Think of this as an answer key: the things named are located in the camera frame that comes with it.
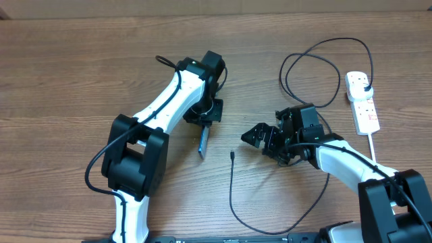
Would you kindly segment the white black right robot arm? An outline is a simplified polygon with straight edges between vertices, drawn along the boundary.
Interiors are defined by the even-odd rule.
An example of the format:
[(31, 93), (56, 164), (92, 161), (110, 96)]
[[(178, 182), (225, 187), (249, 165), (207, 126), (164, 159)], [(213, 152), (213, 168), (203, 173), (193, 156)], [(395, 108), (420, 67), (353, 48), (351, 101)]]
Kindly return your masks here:
[(430, 242), (431, 197), (423, 176), (397, 171), (354, 150), (335, 133), (325, 133), (311, 103), (276, 111), (277, 126), (258, 123), (242, 141), (282, 165), (300, 157), (333, 175), (358, 195), (360, 221), (294, 234), (291, 242)]

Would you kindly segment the white power strip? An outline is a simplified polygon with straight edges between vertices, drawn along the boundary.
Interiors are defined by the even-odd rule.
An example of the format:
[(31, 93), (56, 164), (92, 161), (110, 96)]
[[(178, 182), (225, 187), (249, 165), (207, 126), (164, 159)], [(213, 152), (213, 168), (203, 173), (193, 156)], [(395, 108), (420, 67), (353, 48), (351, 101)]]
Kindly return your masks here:
[[(365, 73), (352, 71), (345, 75), (346, 88), (348, 83), (360, 84), (366, 86), (365, 90), (369, 90), (369, 80)], [(377, 111), (373, 98), (364, 101), (351, 102), (350, 107), (353, 114), (356, 133), (361, 136), (368, 136), (380, 130)]]

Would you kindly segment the blue Galaxy smartphone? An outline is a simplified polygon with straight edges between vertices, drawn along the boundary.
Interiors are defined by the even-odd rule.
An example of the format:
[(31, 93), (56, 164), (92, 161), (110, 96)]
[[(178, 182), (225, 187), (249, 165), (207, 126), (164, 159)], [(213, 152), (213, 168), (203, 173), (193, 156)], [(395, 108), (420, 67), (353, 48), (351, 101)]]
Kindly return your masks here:
[(210, 134), (210, 126), (203, 126), (201, 131), (200, 143), (198, 146), (198, 153), (201, 159), (204, 159), (206, 155), (209, 134)]

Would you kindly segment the white charger plug adapter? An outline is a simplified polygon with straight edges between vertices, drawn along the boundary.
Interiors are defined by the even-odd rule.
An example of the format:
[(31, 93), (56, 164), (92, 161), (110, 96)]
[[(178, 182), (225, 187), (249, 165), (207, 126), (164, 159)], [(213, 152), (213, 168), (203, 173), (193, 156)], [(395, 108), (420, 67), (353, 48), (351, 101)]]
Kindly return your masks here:
[(366, 86), (363, 83), (354, 84), (349, 82), (347, 86), (348, 100), (351, 102), (364, 101), (371, 99), (374, 95), (373, 88), (365, 90)]

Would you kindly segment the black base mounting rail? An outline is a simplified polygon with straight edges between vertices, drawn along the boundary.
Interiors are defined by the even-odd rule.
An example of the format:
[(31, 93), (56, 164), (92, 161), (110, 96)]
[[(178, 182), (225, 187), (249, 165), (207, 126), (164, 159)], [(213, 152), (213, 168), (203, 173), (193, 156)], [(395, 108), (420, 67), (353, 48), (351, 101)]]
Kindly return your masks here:
[(144, 243), (318, 243), (317, 232), (290, 233), (287, 236), (245, 236), (245, 237), (204, 237), (174, 238), (173, 236), (147, 238)]

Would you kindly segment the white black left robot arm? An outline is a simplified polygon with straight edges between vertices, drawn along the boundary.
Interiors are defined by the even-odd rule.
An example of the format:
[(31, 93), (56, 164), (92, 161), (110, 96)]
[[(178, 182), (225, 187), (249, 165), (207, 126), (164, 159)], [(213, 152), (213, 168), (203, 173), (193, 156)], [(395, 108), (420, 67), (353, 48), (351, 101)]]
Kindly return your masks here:
[(173, 68), (171, 82), (142, 111), (113, 120), (107, 145), (84, 174), (89, 189), (115, 199), (115, 229), (106, 242), (147, 242), (149, 199), (165, 174), (169, 135), (178, 122), (202, 128), (198, 153), (204, 157), (209, 129), (221, 121), (223, 101), (216, 94), (227, 68), (220, 54), (207, 51), (200, 61), (186, 57), (173, 63), (160, 55), (156, 60)]

